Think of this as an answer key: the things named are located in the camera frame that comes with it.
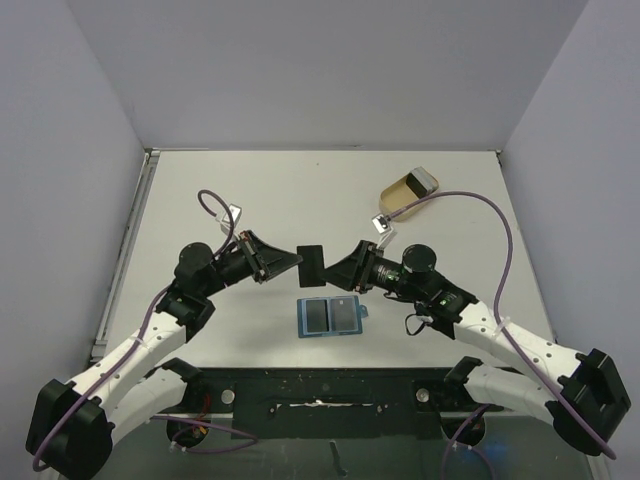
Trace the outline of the blue card holder wallet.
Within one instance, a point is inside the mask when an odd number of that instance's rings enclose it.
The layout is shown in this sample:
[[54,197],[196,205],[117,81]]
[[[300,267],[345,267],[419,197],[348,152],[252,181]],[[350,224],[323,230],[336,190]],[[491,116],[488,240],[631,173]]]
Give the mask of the blue card holder wallet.
[[[357,329],[354,331],[347,332],[336,332],[332,329],[331,325],[331,316],[329,310],[329,302],[333,298],[340,297],[352,297],[355,302],[356,315],[357,315]],[[328,313],[328,323],[329,330],[326,333],[320,334],[309,334],[306,331],[306,312],[305,312],[305,303],[311,299],[323,299],[327,304],[327,313]],[[368,317],[368,309],[365,305],[363,305],[357,296],[348,295],[348,296],[332,296],[332,297],[313,297],[313,298],[301,298],[297,300],[296,303],[297,308],[297,324],[298,324],[298,337],[299,338],[318,338],[318,337],[332,337],[332,336],[342,336],[342,335],[359,335],[363,332],[363,320]]]

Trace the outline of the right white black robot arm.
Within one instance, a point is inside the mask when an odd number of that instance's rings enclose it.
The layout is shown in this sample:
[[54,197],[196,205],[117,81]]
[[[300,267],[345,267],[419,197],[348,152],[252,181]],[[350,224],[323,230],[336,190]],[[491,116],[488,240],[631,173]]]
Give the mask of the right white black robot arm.
[[466,409],[476,402],[528,414],[550,424],[576,450],[613,458],[608,442],[631,407],[614,360],[598,349],[582,353],[564,347],[508,321],[435,264],[435,252],[426,245],[407,247],[394,262],[376,244],[362,241],[327,267],[323,278],[346,291],[380,288],[413,305],[431,329],[508,365],[503,371],[479,360],[462,361],[445,384],[452,406]]

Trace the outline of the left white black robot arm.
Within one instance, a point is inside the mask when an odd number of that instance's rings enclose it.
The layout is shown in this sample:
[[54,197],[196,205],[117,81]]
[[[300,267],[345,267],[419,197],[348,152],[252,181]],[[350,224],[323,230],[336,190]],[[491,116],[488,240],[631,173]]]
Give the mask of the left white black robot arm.
[[301,261],[250,230],[219,252],[201,242],[185,246],[173,281],[154,297],[131,336],[91,368],[40,389],[25,444],[33,470],[92,478],[115,444],[116,407],[160,360],[203,329],[215,311],[212,296],[247,278],[268,282]]

